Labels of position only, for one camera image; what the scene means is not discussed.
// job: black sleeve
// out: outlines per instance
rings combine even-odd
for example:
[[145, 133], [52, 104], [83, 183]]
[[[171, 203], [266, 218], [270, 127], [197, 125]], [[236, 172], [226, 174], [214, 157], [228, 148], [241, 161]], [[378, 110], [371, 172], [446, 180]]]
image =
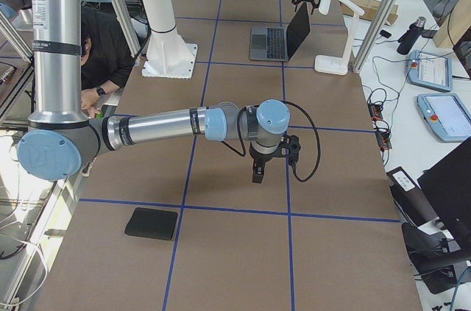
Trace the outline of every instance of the black sleeve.
[[130, 48], [118, 21], [113, 23], [113, 29], [110, 30], [110, 33], [117, 53], [116, 70], [110, 75], [110, 81], [119, 87], [124, 87], [134, 66], [134, 59], [131, 57]]

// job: laptop trackpad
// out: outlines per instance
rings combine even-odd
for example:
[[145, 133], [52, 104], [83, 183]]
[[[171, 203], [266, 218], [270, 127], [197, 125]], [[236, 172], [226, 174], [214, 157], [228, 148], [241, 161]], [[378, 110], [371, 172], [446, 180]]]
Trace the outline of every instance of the laptop trackpad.
[[251, 49], [264, 50], [266, 49], [266, 35], [253, 34]]

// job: black shirt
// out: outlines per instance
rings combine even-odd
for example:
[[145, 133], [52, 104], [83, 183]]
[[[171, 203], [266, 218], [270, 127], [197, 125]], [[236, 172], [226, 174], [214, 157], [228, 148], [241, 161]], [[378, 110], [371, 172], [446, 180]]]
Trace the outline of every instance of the black shirt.
[[82, 21], [88, 25], [91, 50], [82, 66], [82, 89], [95, 88], [110, 80], [126, 85], [134, 60], [121, 26], [114, 15], [82, 7]]

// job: laptop keyboard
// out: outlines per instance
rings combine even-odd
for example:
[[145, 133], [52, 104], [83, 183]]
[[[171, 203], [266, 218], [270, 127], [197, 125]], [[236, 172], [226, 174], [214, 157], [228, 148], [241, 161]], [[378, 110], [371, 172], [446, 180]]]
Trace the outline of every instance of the laptop keyboard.
[[267, 28], [266, 57], [269, 59], [285, 58], [285, 33], [282, 28]]

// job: brown table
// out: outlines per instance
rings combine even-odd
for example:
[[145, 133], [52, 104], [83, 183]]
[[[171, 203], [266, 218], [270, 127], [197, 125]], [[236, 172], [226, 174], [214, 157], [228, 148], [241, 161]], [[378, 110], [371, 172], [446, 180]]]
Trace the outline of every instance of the brown table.
[[[203, 137], [105, 154], [35, 310], [421, 310], [360, 78], [313, 70], [316, 54], [341, 56], [339, 5], [312, 16], [290, 62], [248, 60], [249, 28], [293, 15], [281, 1], [173, 0], [179, 33], [199, 44], [194, 75], [135, 70], [117, 113], [293, 101], [319, 127], [317, 174], [301, 184], [272, 160], [252, 184], [249, 157]], [[300, 136], [304, 176], [315, 141], [296, 110], [289, 132]], [[178, 212], [174, 240], [125, 235], [136, 207]]]

